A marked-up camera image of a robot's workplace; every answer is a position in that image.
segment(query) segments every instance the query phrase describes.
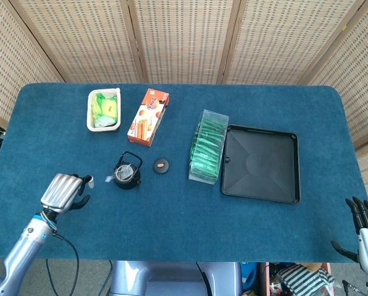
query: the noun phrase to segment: wooden frame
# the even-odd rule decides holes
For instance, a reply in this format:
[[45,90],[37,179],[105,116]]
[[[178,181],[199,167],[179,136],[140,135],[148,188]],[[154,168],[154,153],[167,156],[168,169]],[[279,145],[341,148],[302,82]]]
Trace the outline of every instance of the wooden frame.
[[[44,41],[44,38],[42,38],[42,36],[40,36],[39,33],[37,33],[38,32],[37,28],[32,24],[32,22],[29,19],[27,19],[29,18],[29,16],[27,18],[25,17],[27,16],[27,13],[24,11],[22,6],[20,5],[20,0],[5,0],[5,1],[8,1],[12,5],[14,10],[16,10],[19,15],[23,16],[23,18],[21,18],[21,21],[25,23],[26,27],[34,35],[35,39],[40,44],[41,48],[44,50],[44,53],[46,54],[46,56],[51,57],[49,59],[51,59],[52,63],[57,63],[57,61],[54,60],[55,58],[53,58],[54,54],[52,50],[49,49],[49,46]],[[129,46],[130,46],[130,49],[132,50],[132,58],[133,58],[133,63],[135,64],[135,71],[138,75],[139,81],[145,82],[146,79],[143,77],[142,65],[139,59],[139,53],[138,53],[138,48],[136,45],[135,34],[133,32],[132,18],[131,18],[131,14],[128,8],[128,3],[126,2],[126,0],[120,0],[119,4],[121,7],[123,22],[125,24],[125,31],[128,35]],[[70,81],[70,75],[65,71],[64,68],[59,67],[59,71],[62,73],[61,76],[63,77],[65,81]]]
[[120,0],[120,4],[122,7],[123,20],[127,28],[130,48],[132,49],[133,60],[135,61],[136,71],[140,82],[147,83],[149,81],[147,65],[146,59],[144,58],[135,3],[133,3],[132,0]]
[[228,24],[227,37],[225,38],[224,50],[221,57],[219,74],[217,76],[217,83],[227,83],[226,72],[232,62],[233,52],[235,51],[240,25],[245,14],[247,1],[248,0],[237,0],[233,2],[231,17]]
[[[21,17],[26,15],[26,12],[22,9],[21,5],[19,4],[20,0],[4,0],[4,2],[8,2],[8,6],[11,6],[11,13],[12,15],[16,15],[17,17],[15,18],[18,23],[22,24],[21,27],[26,28],[27,31],[29,32],[30,35],[32,35],[32,38],[35,40],[35,42],[40,46],[40,48],[42,48],[43,53],[45,54],[45,56],[48,58],[48,60],[51,62],[51,64],[53,65],[54,68],[56,68],[56,66],[53,64],[52,60],[50,57],[53,56],[52,52],[49,50],[47,44],[43,41],[43,38],[38,38],[38,36],[36,34],[34,34],[34,32],[37,32],[36,28],[33,27],[33,25],[31,24],[31,22],[26,22],[26,20],[24,18]],[[60,76],[62,77],[63,81],[66,82],[67,80],[69,80],[69,76],[68,74],[65,72],[64,69],[60,69],[59,72]]]
[[51,68],[51,71],[58,77],[61,78],[63,81],[65,81],[65,78],[61,75],[61,73],[58,71],[58,69],[55,67],[55,65],[51,62],[51,59],[49,58],[46,51],[44,51],[44,48],[41,46],[41,44],[38,42],[38,40],[35,38],[33,33],[30,31],[30,28],[28,25],[23,21],[21,16],[19,15],[19,11],[17,8],[12,4],[12,0],[3,0],[3,3],[7,10],[11,13],[12,17],[17,21],[18,26],[23,30],[23,32],[26,34],[27,38],[29,38],[30,42],[34,45],[35,49],[38,51],[40,56],[44,59],[44,61],[47,63],[47,65]]
[[358,23],[368,10],[368,0],[356,0],[350,11],[345,15],[338,28],[325,43],[321,51],[308,66],[305,73],[298,81],[298,84],[309,84],[317,72],[328,61],[333,52],[341,42],[347,37],[348,33]]

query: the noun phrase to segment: green food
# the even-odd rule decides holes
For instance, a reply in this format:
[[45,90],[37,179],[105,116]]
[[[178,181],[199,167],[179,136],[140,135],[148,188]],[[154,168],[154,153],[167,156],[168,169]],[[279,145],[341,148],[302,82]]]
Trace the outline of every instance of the green food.
[[118,120],[117,95],[106,97],[100,92],[96,93],[92,98],[91,111],[95,128],[116,124]]

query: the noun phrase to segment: orange cookie box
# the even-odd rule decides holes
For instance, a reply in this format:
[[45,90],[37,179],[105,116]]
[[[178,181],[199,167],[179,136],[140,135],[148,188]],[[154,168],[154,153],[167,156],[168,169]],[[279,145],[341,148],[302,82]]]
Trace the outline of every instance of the orange cookie box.
[[128,131],[131,142],[151,146],[169,103],[169,94],[149,88]]

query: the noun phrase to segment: gray carpet floor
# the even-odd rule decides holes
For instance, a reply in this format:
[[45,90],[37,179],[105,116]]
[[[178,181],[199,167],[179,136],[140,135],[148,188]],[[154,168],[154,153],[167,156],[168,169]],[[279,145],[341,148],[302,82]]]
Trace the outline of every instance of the gray carpet floor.
[[[4,276],[4,267],[0,258],[0,276]],[[54,280],[56,290],[60,296],[68,295],[72,288],[73,279],[75,275],[76,262],[75,260],[49,260],[51,275]],[[366,291],[365,283],[368,281],[368,277],[361,271],[358,264],[331,264],[332,275],[335,277],[338,283],[341,283],[342,279],[355,285],[362,291]],[[78,275],[78,282],[74,292],[76,296],[97,296],[103,282],[105,281],[110,270],[110,264],[108,261],[101,260],[81,260],[80,272]],[[110,286],[110,281],[104,289],[102,295],[105,296]],[[165,294],[178,295],[178,290],[172,286],[172,293]],[[54,292],[51,289],[49,283],[45,260],[37,259],[32,264],[29,272],[23,280],[20,296],[29,295],[43,295],[54,296]],[[343,288],[335,289],[335,296],[344,296]]]

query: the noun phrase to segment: black tray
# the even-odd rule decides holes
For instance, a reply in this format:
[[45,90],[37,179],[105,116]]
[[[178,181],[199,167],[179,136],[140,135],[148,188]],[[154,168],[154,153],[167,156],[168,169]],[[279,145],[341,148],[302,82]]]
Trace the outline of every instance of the black tray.
[[295,133],[229,125],[223,160],[224,194],[291,204],[301,200]]

